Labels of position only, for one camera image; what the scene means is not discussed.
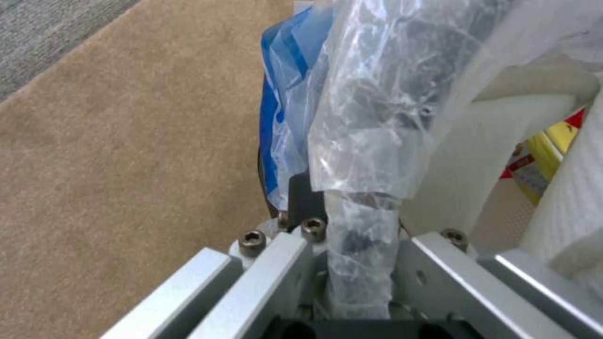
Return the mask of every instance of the metal plate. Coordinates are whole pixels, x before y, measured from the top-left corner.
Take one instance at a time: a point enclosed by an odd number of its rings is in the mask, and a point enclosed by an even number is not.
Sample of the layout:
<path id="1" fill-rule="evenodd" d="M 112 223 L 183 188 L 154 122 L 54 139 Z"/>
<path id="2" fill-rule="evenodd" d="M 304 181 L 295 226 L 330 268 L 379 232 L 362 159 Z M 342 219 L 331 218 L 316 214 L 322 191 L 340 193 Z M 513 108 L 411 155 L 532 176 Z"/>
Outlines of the metal plate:
<path id="1" fill-rule="evenodd" d="M 463 318 L 486 338 L 568 338 L 563 328 L 437 233 L 400 243 L 394 301 Z"/>
<path id="2" fill-rule="evenodd" d="M 295 315 L 311 276 L 310 245 L 280 233 L 189 338 L 259 338 L 275 316 Z"/>
<path id="3" fill-rule="evenodd" d="M 102 338 L 183 338 L 241 274 L 240 260 L 202 249 Z"/>
<path id="4" fill-rule="evenodd" d="M 520 250 L 479 263 L 578 338 L 603 338 L 603 305 Z"/>

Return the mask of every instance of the beige carpet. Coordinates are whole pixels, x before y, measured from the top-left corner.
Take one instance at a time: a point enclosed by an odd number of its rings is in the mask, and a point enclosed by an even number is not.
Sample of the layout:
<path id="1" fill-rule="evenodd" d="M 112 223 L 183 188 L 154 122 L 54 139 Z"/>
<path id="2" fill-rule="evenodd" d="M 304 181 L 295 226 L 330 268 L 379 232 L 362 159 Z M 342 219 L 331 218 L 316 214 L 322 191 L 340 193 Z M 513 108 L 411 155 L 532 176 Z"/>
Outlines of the beige carpet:
<path id="1" fill-rule="evenodd" d="M 268 217 L 259 39 L 291 7 L 142 0 L 0 105 L 0 337 L 97 337 Z"/>

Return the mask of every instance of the plastic wrap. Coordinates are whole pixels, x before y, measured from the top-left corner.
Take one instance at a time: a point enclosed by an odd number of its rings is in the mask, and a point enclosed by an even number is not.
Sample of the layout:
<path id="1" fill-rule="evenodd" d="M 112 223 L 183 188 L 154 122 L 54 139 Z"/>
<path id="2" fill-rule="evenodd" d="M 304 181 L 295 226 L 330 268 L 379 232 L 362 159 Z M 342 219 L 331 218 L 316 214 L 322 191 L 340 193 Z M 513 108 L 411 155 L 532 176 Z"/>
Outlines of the plastic wrap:
<path id="1" fill-rule="evenodd" d="M 320 2 L 262 36 L 260 159 L 267 199 L 281 211 L 287 210 L 289 178 L 308 168 L 308 130 L 328 67 L 319 52 L 332 16 L 330 2 Z"/>
<path id="2" fill-rule="evenodd" d="M 397 212 L 362 201 L 412 197 L 452 121 L 496 74 L 591 26 L 600 7 L 594 0 L 337 2 L 325 46 L 329 73 L 308 137 L 313 189 L 339 191 L 326 194 L 335 315 L 388 317 Z M 370 241 L 357 237 L 367 232 Z M 348 244 L 355 240 L 365 246 Z"/>

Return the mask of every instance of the hex socket screw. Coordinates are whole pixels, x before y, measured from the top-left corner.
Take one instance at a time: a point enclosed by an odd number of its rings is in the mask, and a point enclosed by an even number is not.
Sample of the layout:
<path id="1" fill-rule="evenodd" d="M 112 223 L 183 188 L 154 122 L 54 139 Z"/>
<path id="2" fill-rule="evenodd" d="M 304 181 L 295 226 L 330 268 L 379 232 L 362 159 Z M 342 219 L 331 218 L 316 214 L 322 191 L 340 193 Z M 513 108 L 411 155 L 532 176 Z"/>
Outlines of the hex socket screw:
<path id="1" fill-rule="evenodd" d="M 459 231 L 458 229 L 444 229 L 442 230 L 442 232 L 440 232 L 440 235 L 448 239 L 448 241 L 450 241 L 456 248 L 460 249 L 461 251 L 467 251 L 469 241 L 465 233 Z"/>
<path id="2" fill-rule="evenodd" d="M 321 218 L 306 219 L 301 224 L 301 236 L 308 242 L 322 242 L 327 235 L 327 224 Z"/>
<path id="3" fill-rule="evenodd" d="M 266 248 L 266 235 L 260 230 L 251 230 L 239 238 L 239 251 L 251 258 L 257 257 Z"/>

